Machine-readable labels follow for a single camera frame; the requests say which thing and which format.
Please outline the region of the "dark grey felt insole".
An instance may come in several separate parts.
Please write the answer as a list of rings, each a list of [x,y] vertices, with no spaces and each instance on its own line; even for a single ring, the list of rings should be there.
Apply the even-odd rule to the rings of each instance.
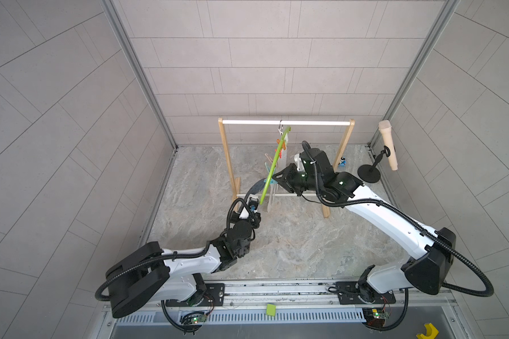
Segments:
[[[250,203],[250,201],[252,200],[250,196],[257,196],[260,192],[262,192],[265,187],[265,184],[266,179],[260,179],[254,185],[252,185],[251,188],[245,194],[244,198],[245,202]]]

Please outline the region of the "black microphone stand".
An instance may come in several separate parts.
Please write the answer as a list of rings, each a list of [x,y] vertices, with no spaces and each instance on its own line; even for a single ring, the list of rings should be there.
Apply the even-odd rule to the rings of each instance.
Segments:
[[[377,169],[377,166],[382,161],[382,159],[386,156],[389,158],[392,155],[392,151],[385,145],[382,151],[375,157],[374,163],[372,165],[362,165],[357,170],[357,174],[359,178],[367,183],[377,183],[380,181],[381,173],[380,170]]]

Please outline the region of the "left circuit board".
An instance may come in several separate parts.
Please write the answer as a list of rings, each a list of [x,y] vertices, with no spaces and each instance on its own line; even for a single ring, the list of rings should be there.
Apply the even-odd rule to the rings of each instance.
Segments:
[[[206,319],[207,315],[205,312],[191,312],[181,318],[181,324],[183,326],[197,326],[201,323],[204,323]]]

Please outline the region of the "green sticky block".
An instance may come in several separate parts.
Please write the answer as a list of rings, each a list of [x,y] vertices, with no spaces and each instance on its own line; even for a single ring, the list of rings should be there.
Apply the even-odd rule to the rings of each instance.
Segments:
[[[267,304],[266,315],[270,317],[275,317],[277,315],[277,306],[273,304]]]

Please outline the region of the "yellow plastic hook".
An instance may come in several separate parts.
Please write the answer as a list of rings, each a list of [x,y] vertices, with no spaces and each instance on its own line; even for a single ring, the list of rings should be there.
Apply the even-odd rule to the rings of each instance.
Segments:
[[[423,333],[417,333],[417,339],[437,339],[439,330],[432,323],[424,324],[425,331]]]

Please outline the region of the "beige wooden microphone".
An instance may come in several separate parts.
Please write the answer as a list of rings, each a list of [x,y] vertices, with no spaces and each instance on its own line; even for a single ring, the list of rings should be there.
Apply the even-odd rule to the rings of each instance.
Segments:
[[[392,125],[389,120],[382,120],[378,124],[378,130],[383,137],[383,143],[390,150],[388,153],[388,162],[392,171],[398,171],[398,161],[395,154],[394,141],[392,137]]]

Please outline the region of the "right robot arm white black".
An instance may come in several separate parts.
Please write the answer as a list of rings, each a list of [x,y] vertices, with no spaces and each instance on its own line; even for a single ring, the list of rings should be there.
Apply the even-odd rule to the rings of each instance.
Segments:
[[[366,219],[391,237],[407,253],[402,260],[366,270],[360,283],[380,294],[394,289],[416,288],[437,295],[448,288],[475,297],[490,297],[494,288],[488,277],[455,248],[456,236],[443,227],[436,230],[408,216],[381,199],[370,187],[349,172],[336,172],[327,155],[308,142],[302,144],[293,163],[273,175],[282,188],[300,196],[313,191],[318,201],[329,208],[345,208]],[[484,285],[472,290],[446,282],[454,261],[460,261]]]

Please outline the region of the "right circuit board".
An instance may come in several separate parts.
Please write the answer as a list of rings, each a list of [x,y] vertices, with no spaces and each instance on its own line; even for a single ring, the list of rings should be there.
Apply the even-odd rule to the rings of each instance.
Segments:
[[[381,329],[385,326],[385,323],[390,318],[390,313],[384,309],[379,308],[364,308],[362,309],[364,319],[366,320],[364,325]]]

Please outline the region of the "green clip hanger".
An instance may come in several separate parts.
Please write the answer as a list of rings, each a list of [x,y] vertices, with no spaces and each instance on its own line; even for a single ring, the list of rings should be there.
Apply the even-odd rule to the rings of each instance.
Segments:
[[[284,128],[281,125],[279,125],[279,132],[281,134],[281,138],[279,139],[278,147],[276,149],[276,152],[275,152],[275,155],[274,155],[274,159],[273,159],[273,161],[271,163],[271,167],[269,169],[268,176],[267,176],[267,179],[265,180],[265,185],[264,185],[264,188],[262,190],[262,194],[261,194],[261,198],[260,198],[260,204],[261,205],[264,203],[264,199],[265,199],[265,197],[267,195],[267,191],[270,188],[272,176],[273,176],[273,174],[275,172],[278,160],[281,158],[281,151],[282,151],[283,147],[286,145],[286,143],[288,141],[287,135],[288,135],[288,133],[290,131],[291,131],[291,127]]]

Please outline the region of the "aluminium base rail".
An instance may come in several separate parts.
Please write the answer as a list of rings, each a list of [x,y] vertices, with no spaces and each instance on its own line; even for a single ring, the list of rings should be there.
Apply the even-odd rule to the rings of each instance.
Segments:
[[[397,288],[360,294],[360,284],[347,278],[205,281],[201,275],[170,278],[161,287],[136,285],[132,292],[110,292],[113,316],[126,317],[144,307],[263,307],[266,304],[311,309],[318,306],[369,308],[404,302]]]

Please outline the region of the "white striped insole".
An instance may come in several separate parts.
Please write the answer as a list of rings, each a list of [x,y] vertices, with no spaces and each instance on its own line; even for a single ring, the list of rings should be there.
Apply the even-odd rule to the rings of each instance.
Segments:
[[[267,204],[267,212],[270,213],[271,212],[271,209],[273,208],[274,206],[274,200],[275,200],[275,197],[276,197],[276,193],[279,189],[279,185],[277,184],[277,182],[273,179],[270,180],[270,185],[269,185],[269,193],[267,195],[268,197],[268,204]]]

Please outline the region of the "circuit board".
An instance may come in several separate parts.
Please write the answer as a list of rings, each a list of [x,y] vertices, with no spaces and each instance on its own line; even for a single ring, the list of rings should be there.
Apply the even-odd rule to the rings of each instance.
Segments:
[[[191,312],[181,318],[181,324],[183,326],[197,326],[201,323],[204,323],[206,319],[207,315],[205,312]]]
[[[381,329],[385,326],[385,323],[390,318],[390,313],[384,309],[379,308],[364,308],[362,309],[364,319],[366,320],[364,325]]]

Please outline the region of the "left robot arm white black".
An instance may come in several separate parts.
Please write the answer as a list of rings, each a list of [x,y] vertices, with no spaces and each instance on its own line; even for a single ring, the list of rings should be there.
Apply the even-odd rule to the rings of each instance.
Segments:
[[[249,253],[261,222],[259,204],[254,194],[234,200],[225,230],[202,248],[169,250],[158,242],[146,243],[106,272],[96,300],[110,302],[116,319],[152,301],[198,305],[208,292],[203,276],[225,271]]]

